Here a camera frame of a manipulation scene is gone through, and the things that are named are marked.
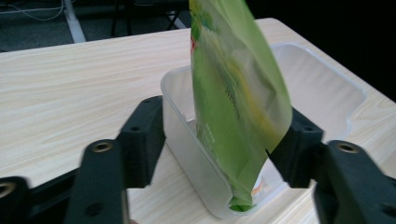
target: black floor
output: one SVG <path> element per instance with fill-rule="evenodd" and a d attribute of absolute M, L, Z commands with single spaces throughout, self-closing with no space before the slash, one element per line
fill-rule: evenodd
<path fill-rule="evenodd" d="M 76 0 L 75 14 L 79 20 L 87 41 L 127 36 L 126 21 L 120 15 L 115 36 L 111 35 L 111 22 L 114 16 L 115 0 Z M 26 11 L 30 16 L 16 12 L 13 7 L 4 7 L 9 3 L 22 9 L 59 7 L 61 0 L 0 0 L 0 51 L 37 49 L 65 44 L 73 44 L 65 15 L 60 9 Z M 183 11 L 180 20 L 185 27 L 190 27 L 189 11 Z M 165 15 L 133 18 L 132 35 L 141 35 L 166 30 L 169 18 Z"/>

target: white plastic tray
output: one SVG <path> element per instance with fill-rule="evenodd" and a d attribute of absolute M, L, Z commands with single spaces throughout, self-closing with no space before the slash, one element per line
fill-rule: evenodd
<path fill-rule="evenodd" d="M 365 99 L 364 92 L 318 56 L 295 44 L 272 46 L 294 108 L 324 130 L 323 141 L 343 139 L 350 130 L 349 115 Z M 231 188 L 219 167 L 196 138 L 191 67 L 165 74 L 163 125 L 166 142 L 207 209 L 220 218 L 249 215 L 287 188 L 270 161 L 262 168 L 263 188 L 257 206 L 247 212 L 229 209 Z"/>

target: plastic bag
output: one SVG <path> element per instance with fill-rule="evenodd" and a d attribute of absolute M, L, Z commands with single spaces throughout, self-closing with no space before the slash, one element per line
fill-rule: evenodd
<path fill-rule="evenodd" d="M 197 137 L 228 178 L 230 208 L 247 211 L 259 173 L 291 124 L 274 55 L 243 0 L 190 0 Z"/>

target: clear plastic bin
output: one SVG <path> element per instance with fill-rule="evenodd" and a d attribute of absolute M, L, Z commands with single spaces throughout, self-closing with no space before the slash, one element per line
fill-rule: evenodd
<path fill-rule="evenodd" d="M 272 46 L 272 50 L 293 107 L 325 131 L 324 141 L 343 139 L 350 130 L 348 117 L 364 101 L 364 92 L 306 49 L 281 44 Z M 268 160 L 261 173 L 262 192 L 254 198 L 257 205 L 247 212 L 230 209 L 231 187 L 196 137 L 191 67 L 165 74 L 161 88 L 166 143 L 212 214 L 226 219 L 247 216 L 288 187 Z"/>

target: wooden table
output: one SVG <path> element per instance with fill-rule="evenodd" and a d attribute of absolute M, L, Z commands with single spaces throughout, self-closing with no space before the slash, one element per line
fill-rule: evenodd
<path fill-rule="evenodd" d="M 396 104 L 280 21 L 257 23 L 270 44 L 306 47 L 365 90 L 346 140 L 396 177 Z M 190 29 L 0 54 L 0 177 L 35 187 L 78 167 L 85 146 L 116 137 L 142 100 L 162 94 L 163 75 L 189 64 Z M 152 185 L 128 192 L 139 223 L 230 223 L 205 208 L 167 146 Z M 294 190 L 233 222 L 318 223 L 311 193 Z"/>

